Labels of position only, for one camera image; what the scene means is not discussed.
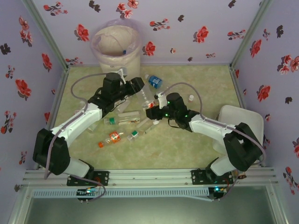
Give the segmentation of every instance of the white plastic container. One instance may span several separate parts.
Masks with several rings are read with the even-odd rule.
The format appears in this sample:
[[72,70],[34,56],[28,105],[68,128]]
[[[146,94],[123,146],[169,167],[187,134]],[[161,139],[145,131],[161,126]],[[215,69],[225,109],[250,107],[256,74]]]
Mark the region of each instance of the white plastic container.
[[[263,118],[260,114],[239,107],[225,105],[220,110],[218,121],[231,125],[238,125],[241,122],[247,124],[259,143],[263,144]],[[225,147],[216,140],[213,140],[213,148],[221,154],[227,154]]]
[[115,72],[125,67],[128,79],[140,76],[142,42],[132,21],[108,22],[93,36],[91,48],[103,72]]

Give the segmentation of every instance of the bottle cap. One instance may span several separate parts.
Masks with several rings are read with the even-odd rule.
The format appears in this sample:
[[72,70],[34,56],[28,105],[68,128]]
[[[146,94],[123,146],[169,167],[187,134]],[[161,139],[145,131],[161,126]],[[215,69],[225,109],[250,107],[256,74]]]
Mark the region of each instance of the bottle cap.
[[190,96],[189,96],[189,100],[190,100],[190,101],[194,100],[194,96],[193,96],[193,95],[190,95]]
[[160,123],[159,120],[154,120],[154,121],[153,121],[153,124],[154,124],[154,125],[157,125],[157,124],[159,124],[159,123]]

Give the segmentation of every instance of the water bottle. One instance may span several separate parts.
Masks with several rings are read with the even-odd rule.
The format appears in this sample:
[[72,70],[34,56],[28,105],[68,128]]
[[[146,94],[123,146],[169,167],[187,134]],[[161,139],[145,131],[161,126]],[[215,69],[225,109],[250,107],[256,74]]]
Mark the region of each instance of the water bottle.
[[146,74],[144,77],[155,89],[159,89],[163,84],[163,80],[157,76],[150,76],[149,74]]
[[127,139],[129,141],[135,141],[141,135],[147,134],[150,130],[153,130],[157,124],[159,124],[158,120],[150,120],[149,118],[144,119],[140,124],[136,126],[136,129],[132,131],[128,136]]
[[121,141],[125,136],[125,132],[122,130],[122,129],[117,129],[113,132],[110,132],[106,139],[100,141],[98,143],[99,147],[100,148],[103,148],[103,147],[106,147],[106,146],[109,146],[109,145],[113,145],[119,141]]
[[130,125],[139,122],[140,122],[139,111],[119,113],[117,117],[104,119],[105,125]]
[[136,96],[138,97],[143,110],[155,106],[154,94],[152,94],[148,85],[144,84],[144,87],[136,93]]

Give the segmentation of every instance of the textured floor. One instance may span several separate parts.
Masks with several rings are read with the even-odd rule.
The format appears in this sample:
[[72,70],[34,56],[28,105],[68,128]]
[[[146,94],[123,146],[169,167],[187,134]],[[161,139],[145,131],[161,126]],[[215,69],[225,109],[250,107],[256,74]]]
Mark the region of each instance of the textured floor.
[[[80,107],[79,101],[70,93],[74,81],[98,72],[100,68],[97,67],[71,69],[56,126],[66,121]],[[223,105],[239,106],[227,66],[143,66],[141,77],[144,77],[144,74],[157,75],[169,84],[177,82],[192,84],[202,96],[203,114],[207,117],[214,119]],[[92,77],[83,80],[74,88],[75,94],[89,99],[95,90],[102,86],[103,78]],[[195,95],[190,87],[180,85],[174,87],[173,91],[180,93],[189,109],[199,111],[199,100],[196,96],[192,103],[187,102],[190,94]],[[140,109],[137,97],[133,96],[132,103],[126,111]],[[117,126],[106,126],[103,121],[99,121],[98,124],[94,133],[84,131],[70,147],[71,157],[82,159],[96,169],[205,167],[219,156],[213,150],[211,138],[171,128],[166,120],[133,143],[123,139],[113,146],[99,148],[98,142],[117,129]],[[134,130],[135,125],[127,125],[125,128],[129,133]]]

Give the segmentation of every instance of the robotic arm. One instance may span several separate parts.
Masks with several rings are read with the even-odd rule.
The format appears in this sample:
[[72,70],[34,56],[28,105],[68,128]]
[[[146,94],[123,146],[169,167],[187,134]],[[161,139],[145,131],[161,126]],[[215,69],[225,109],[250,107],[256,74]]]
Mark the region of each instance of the robotic arm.
[[74,119],[83,109],[61,125],[51,130],[42,129],[36,137],[33,160],[46,167],[50,142],[55,134],[66,124],[54,141],[51,151],[49,171],[55,175],[62,173],[92,179],[93,167],[69,155],[68,147],[91,124],[105,117],[120,100],[134,95],[144,86],[140,77],[124,81],[118,73],[108,73],[103,81],[103,87],[88,100],[87,109],[79,119]]
[[[262,155],[262,151],[257,145],[228,129],[230,127],[241,131],[258,142],[247,124],[240,123],[234,126],[225,125],[218,121],[208,122],[198,112],[188,110],[182,97],[176,92],[167,95],[167,97],[158,94],[156,98],[159,100],[159,106],[146,110],[148,118],[175,120],[179,128],[207,135],[219,141],[226,148],[227,155],[215,159],[206,167],[207,178],[212,182],[235,169],[246,171]],[[217,123],[222,124],[225,128],[216,125]]]

